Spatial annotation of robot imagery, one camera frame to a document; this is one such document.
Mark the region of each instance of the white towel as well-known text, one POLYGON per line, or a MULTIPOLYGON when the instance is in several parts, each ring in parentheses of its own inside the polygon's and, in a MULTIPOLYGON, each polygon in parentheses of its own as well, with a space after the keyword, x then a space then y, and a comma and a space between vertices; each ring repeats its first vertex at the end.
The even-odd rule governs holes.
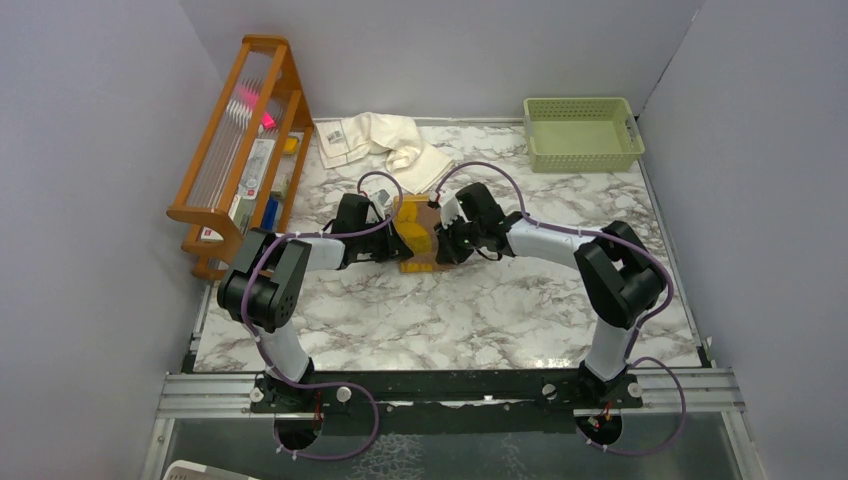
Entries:
POLYGON ((409 117, 363 113, 315 125, 324 168, 336 168, 369 154, 389 152, 386 170, 400 186, 422 193, 447 173, 451 159, 426 143, 409 117))

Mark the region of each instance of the yellow object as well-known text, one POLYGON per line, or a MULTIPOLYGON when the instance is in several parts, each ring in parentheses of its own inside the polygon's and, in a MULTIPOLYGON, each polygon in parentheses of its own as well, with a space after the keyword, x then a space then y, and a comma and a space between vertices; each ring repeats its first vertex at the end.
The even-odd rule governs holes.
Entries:
POLYGON ((283 145, 283 153, 286 155, 294 155, 294 152, 297 151, 297 142, 297 137, 286 138, 286 143, 283 145))
POLYGON ((427 230, 416 223, 417 220, 418 206, 404 202, 395 219, 395 228, 412 253, 427 253, 433 248, 433 243, 427 230))

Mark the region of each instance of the wooden rack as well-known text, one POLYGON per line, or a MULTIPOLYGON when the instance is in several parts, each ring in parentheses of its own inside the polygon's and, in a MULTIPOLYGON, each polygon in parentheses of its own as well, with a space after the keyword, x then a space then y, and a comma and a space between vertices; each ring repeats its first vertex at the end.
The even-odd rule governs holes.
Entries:
POLYGON ((245 36, 177 197, 167 210, 170 218, 191 225, 182 249, 198 256, 192 274, 221 279, 226 270, 219 262, 230 263, 241 246, 242 231, 228 212, 254 141, 276 140, 262 184, 255 192, 248 228, 258 227, 262 220, 286 139, 300 132, 294 173, 278 227, 280 232, 285 230, 314 128, 288 41, 278 36, 245 36), (245 91, 250 92, 247 102, 245 91), (273 119, 272 128, 265 128, 268 117, 273 119), (204 229, 214 230, 222 240, 202 241, 204 229))

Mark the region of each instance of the white marble tabletop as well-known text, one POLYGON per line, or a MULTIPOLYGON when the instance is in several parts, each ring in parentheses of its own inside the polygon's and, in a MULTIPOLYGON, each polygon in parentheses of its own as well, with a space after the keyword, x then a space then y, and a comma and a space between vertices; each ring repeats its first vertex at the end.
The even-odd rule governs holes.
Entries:
MULTIPOLYGON (((534 174, 520 126, 421 127, 425 140, 455 162, 482 160, 512 175, 527 210, 544 221, 599 227, 628 222, 654 255, 668 254, 638 164, 613 174, 534 174)), ((317 231, 335 216, 359 177, 384 169, 379 158, 324 170, 310 148, 289 229, 317 231)), ((481 181, 504 211, 517 210, 496 172, 469 168, 446 184, 456 191, 481 181)), ((366 180, 366 191, 387 180, 366 180)), ((307 273, 293 322, 315 365, 324 370, 427 370, 575 367, 586 355, 596 316, 576 270, 532 258, 489 262, 472 256, 436 274, 401 274, 395 263, 354 264, 307 273)), ((680 298, 648 322, 633 358, 670 365, 699 360, 680 298)), ((259 371, 253 340, 211 296, 195 362, 197 372, 259 371)))

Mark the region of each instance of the white wall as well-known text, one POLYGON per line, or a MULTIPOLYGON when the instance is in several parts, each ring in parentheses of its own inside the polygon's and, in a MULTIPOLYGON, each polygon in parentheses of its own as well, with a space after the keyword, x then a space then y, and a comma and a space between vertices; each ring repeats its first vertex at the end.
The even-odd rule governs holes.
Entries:
POLYGON ((221 81, 176 0, 0 11, 0 478, 136 478, 199 294, 165 208, 221 81))
POLYGON ((702 333, 772 479, 845 478, 848 3, 709 0, 640 119, 702 333))
POLYGON ((638 112, 702 2, 180 0, 222 76, 245 33, 285 35, 316 117, 515 117, 546 95, 638 112))

